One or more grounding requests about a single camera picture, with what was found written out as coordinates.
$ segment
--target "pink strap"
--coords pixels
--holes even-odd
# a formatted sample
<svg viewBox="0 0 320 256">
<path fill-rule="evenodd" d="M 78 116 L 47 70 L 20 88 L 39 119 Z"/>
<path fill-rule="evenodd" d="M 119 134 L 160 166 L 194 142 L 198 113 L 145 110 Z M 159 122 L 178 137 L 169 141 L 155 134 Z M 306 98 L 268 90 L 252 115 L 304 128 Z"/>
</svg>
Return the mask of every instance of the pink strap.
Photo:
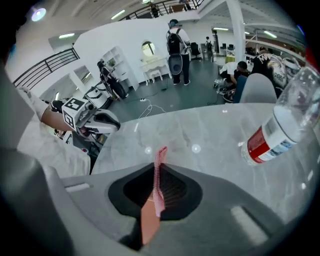
<svg viewBox="0 0 320 256">
<path fill-rule="evenodd" d="M 159 149 L 154 162 L 153 191 L 155 215 L 160 217 L 161 212 L 165 209 L 164 196 L 160 189 L 160 165 L 166 162 L 166 154 L 168 148 L 166 146 Z"/>
</svg>

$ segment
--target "gray table surface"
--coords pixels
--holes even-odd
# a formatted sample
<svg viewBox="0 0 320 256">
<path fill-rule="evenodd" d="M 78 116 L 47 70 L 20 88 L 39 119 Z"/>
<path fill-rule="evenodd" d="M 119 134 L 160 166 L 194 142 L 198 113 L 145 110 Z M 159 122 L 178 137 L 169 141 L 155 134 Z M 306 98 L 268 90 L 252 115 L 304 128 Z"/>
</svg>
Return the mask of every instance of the gray table surface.
<svg viewBox="0 0 320 256">
<path fill-rule="evenodd" d="M 106 140 L 92 174 L 151 163 L 157 150 L 167 146 L 168 164 L 233 182 L 287 223 L 301 215 L 313 197 L 320 169 L 319 135 L 312 130 L 288 152 L 258 166 L 248 165 L 239 143 L 272 115 L 273 106 L 205 106 L 122 123 Z"/>
</svg>

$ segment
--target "black backpack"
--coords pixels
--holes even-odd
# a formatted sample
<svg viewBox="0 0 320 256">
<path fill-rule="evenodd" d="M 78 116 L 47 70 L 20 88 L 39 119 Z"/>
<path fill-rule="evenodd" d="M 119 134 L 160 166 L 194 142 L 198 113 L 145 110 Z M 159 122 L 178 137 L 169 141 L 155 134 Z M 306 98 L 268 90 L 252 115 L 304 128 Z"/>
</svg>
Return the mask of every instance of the black backpack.
<svg viewBox="0 0 320 256">
<path fill-rule="evenodd" d="M 180 28 L 176 31 L 176 33 L 171 33 L 170 30 L 168 31 L 168 38 L 167 38 L 167 49 L 169 55 L 173 54 L 184 54 L 185 44 L 182 41 L 181 37 L 179 36 Z"/>
<path fill-rule="evenodd" d="M 211 41 L 208 42 L 208 44 L 206 45 L 206 49 L 208 50 L 208 52 L 212 52 L 212 43 L 211 43 Z"/>
</svg>

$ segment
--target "railing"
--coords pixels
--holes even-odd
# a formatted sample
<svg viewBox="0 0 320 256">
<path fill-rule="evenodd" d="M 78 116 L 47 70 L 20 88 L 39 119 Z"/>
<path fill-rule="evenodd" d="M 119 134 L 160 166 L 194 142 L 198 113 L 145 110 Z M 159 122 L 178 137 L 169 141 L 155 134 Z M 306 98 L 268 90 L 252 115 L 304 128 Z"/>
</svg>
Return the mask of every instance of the railing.
<svg viewBox="0 0 320 256">
<path fill-rule="evenodd" d="M 204 0 L 191 0 L 188 1 L 188 4 L 183 3 L 185 1 L 181 0 L 167 0 L 162 2 L 155 3 L 155 6 L 158 9 L 157 12 L 152 12 L 151 7 L 146 4 L 145 7 L 136 10 L 135 12 L 127 15 L 126 17 L 120 19 L 123 20 L 134 20 L 134 19 L 152 19 L 157 18 L 167 14 L 173 14 L 177 12 L 187 12 L 198 9 Z"/>
<path fill-rule="evenodd" d="M 13 84 L 17 88 L 27 87 L 28 89 L 32 89 L 37 83 L 52 72 L 78 59 L 79 56 L 73 48 L 60 51 L 29 68 L 20 75 Z"/>
</svg>

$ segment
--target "plastic bottle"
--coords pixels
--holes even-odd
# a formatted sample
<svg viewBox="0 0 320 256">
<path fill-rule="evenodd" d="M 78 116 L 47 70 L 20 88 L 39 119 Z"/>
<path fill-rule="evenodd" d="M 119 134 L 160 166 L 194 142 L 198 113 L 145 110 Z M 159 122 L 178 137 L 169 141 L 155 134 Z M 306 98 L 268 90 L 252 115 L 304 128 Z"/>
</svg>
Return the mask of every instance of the plastic bottle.
<svg viewBox="0 0 320 256">
<path fill-rule="evenodd" d="M 273 115 L 242 145 L 249 165 L 276 158 L 299 142 L 320 116 L 320 77 L 310 65 L 302 68 L 286 86 Z"/>
</svg>

